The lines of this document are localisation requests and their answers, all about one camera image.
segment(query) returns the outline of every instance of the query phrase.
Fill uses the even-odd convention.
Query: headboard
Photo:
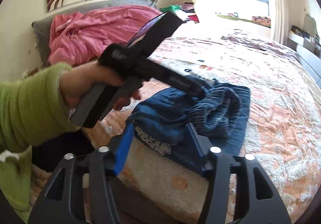
[[[119,6],[119,5],[147,5],[147,6],[156,8],[156,3],[157,3],[157,0],[104,0],[100,2],[89,3],[89,4],[69,8],[67,10],[59,12],[58,14],[73,13],[73,12],[87,13],[94,9],[107,8],[107,7]],[[48,63],[48,58],[50,55],[49,34],[50,34],[51,22],[55,15],[56,14],[48,16],[39,21],[34,21],[32,23],[32,27],[34,29],[34,33],[37,39],[37,50],[39,52],[43,67],[49,66],[49,63]]]

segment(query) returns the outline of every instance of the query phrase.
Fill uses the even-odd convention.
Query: green fleece sleeve
[[[20,153],[78,129],[62,107],[59,80],[65,70],[71,66],[60,63],[23,82],[0,84],[0,152]]]

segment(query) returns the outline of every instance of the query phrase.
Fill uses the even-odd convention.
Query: bed
[[[154,4],[153,0],[142,2]],[[40,38],[46,32],[37,31],[40,25],[33,23],[44,57],[49,53],[48,47],[46,50],[41,47],[46,45]],[[183,75],[215,78],[251,89],[250,118],[240,155],[248,152],[256,155],[294,223],[321,183],[321,91],[300,65],[295,52],[240,30],[211,35],[201,24],[185,24],[164,40],[151,58]],[[167,87],[151,80],[142,88],[142,99]],[[126,118],[137,103],[110,112],[93,129],[84,129],[95,148],[108,144],[112,136],[123,131]],[[136,138],[119,179],[176,220],[197,223],[207,181]],[[231,178],[227,222],[232,221],[234,203],[235,179]]]

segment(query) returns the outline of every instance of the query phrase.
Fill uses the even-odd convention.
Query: metal bolt
[[[211,151],[212,153],[220,153],[222,150],[221,150],[220,147],[215,147],[215,146],[213,146],[213,147],[210,148],[210,151]]]
[[[254,156],[254,154],[252,154],[252,153],[247,153],[247,154],[245,155],[245,158],[246,158],[247,160],[249,160],[249,161],[253,161],[253,160],[255,159],[255,156]]]
[[[98,151],[101,152],[101,153],[108,152],[109,151],[109,147],[108,146],[99,147]]]
[[[74,157],[74,155],[73,155],[72,153],[67,153],[67,154],[65,154],[65,156],[64,156],[64,158],[65,158],[66,160],[71,160],[73,157]]]

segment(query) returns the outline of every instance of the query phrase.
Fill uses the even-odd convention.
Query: pink blanket
[[[128,42],[139,29],[161,12],[142,5],[123,5],[86,14],[56,15],[50,28],[49,63],[72,66],[99,57],[111,43]]]

